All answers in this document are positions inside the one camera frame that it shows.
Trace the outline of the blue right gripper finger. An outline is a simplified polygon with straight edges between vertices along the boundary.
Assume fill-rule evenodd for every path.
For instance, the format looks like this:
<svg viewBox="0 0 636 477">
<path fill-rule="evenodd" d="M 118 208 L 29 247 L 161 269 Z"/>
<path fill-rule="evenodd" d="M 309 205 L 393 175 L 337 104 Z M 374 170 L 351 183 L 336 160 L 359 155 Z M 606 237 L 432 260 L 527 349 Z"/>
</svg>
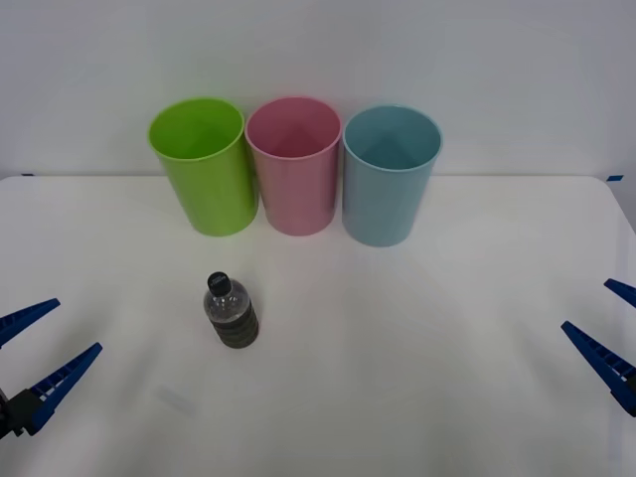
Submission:
<svg viewBox="0 0 636 477">
<path fill-rule="evenodd" d="M 635 367 L 604 347 L 569 321 L 561 324 L 571 343 L 631 416 L 635 415 Z"/>
<path fill-rule="evenodd" d="M 636 288 L 634 286 L 612 278 L 607 279 L 603 285 L 631 306 L 636 306 Z"/>
</svg>

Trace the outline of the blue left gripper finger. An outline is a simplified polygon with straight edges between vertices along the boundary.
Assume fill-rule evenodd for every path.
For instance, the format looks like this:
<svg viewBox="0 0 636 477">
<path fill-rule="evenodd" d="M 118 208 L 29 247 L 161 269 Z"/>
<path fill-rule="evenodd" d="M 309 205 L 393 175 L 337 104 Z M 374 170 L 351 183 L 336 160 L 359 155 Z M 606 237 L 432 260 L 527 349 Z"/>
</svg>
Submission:
<svg viewBox="0 0 636 477">
<path fill-rule="evenodd" d="M 59 306 L 60 301 L 52 298 L 1 317 L 0 347 Z"/>
<path fill-rule="evenodd" d="M 30 436 L 37 434 L 101 351 L 101 344 L 94 343 L 35 385 L 11 397 L 9 399 L 9 432 L 13 432 L 16 436 L 24 432 Z"/>
</svg>

